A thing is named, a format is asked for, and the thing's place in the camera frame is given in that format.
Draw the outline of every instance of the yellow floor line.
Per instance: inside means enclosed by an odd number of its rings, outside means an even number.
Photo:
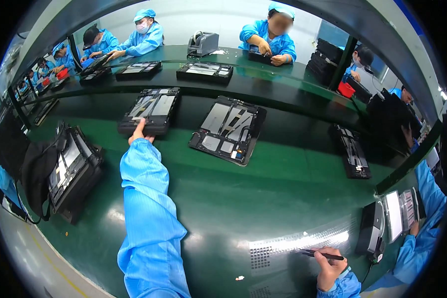
[[[65,281],[67,281],[79,294],[83,295],[83,297],[88,298],[88,296],[81,291],[80,288],[78,288],[69,278],[66,277],[66,275],[61,272],[60,269],[58,269],[58,267],[55,266],[55,264],[53,263],[53,261],[48,257],[48,254],[45,253],[43,251],[43,249],[41,248],[40,244],[38,243],[38,241],[36,240],[35,236],[31,233],[30,231],[30,227],[28,225],[26,225],[28,233],[30,234],[31,238],[33,239],[33,241],[35,242],[36,246],[38,247],[38,249],[43,253],[43,255],[45,256],[45,258],[48,260],[48,262],[53,266],[53,268],[65,279]]]

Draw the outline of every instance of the black cap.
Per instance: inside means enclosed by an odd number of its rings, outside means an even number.
[[[86,31],[84,31],[83,35],[83,51],[87,50],[91,47],[91,44],[94,42],[94,38],[96,35],[98,35],[100,30],[98,29],[98,24],[94,24],[91,27],[87,28]]]

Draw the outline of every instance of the hand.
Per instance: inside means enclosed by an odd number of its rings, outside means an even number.
[[[99,52],[93,52],[93,53],[91,53],[91,55],[89,55],[89,58],[91,59],[91,58],[94,58],[95,56],[99,56],[99,55],[101,55],[103,53],[103,51],[99,51]]]
[[[57,66],[57,67],[53,68],[53,72],[54,72],[55,74],[57,74],[57,73],[59,73],[60,71],[62,71],[63,68],[65,68],[64,65]]]
[[[286,56],[284,55],[275,55],[271,58],[272,64],[274,66],[280,66],[286,62]]]
[[[401,125],[402,133],[404,134],[404,137],[406,138],[407,145],[409,148],[412,148],[414,146],[414,139],[412,138],[412,129],[410,128],[409,123],[409,129],[405,128]]]
[[[266,42],[265,40],[262,40],[259,44],[258,44],[258,51],[260,52],[260,54],[265,55],[266,53],[269,53],[270,55],[272,54],[272,50],[270,49],[270,45],[268,44],[268,42]]]
[[[339,249],[333,247],[311,248],[315,250],[315,259],[321,266],[321,272],[318,274],[318,289],[328,291],[335,284],[336,278],[346,269],[347,259],[344,261],[328,260],[321,253],[340,256]]]
[[[146,135],[144,136],[143,134],[143,130],[144,130],[144,126],[146,125],[146,120],[141,119],[141,121],[139,122],[139,124],[136,127],[136,130],[134,130],[134,133],[132,134],[132,136],[128,139],[128,144],[129,146],[131,146],[131,143],[136,140],[136,139],[146,139],[148,140],[151,144],[152,142],[154,142],[154,138],[155,136],[150,136],[150,135]]]
[[[359,76],[359,74],[355,71],[351,71],[351,76],[353,77],[353,79],[355,79],[357,82],[361,82],[361,77]]]
[[[409,234],[414,235],[414,237],[417,237],[417,234],[419,234],[419,222],[418,221],[416,221],[415,223],[412,224]]]
[[[119,58],[121,56],[124,56],[126,54],[126,51],[118,51],[118,50],[112,50],[108,53],[109,58],[106,60],[105,63],[108,63],[109,61]]]

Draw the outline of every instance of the window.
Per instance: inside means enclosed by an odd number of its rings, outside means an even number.
[[[316,39],[318,38],[324,39],[337,47],[344,47],[346,46],[349,34],[334,26],[330,22],[321,20],[321,25],[319,27],[318,36]],[[381,60],[381,58],[374,54],[374,61],[371,64],[371,70],[374,72],[374,76],[379,81],[382,81],[387,71],[387,65]]]

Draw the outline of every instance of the red bin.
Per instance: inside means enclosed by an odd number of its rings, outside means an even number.
[[[339,82],[338,91],[347,98],[351,98],[354,94],[354,89],[348,83]]]

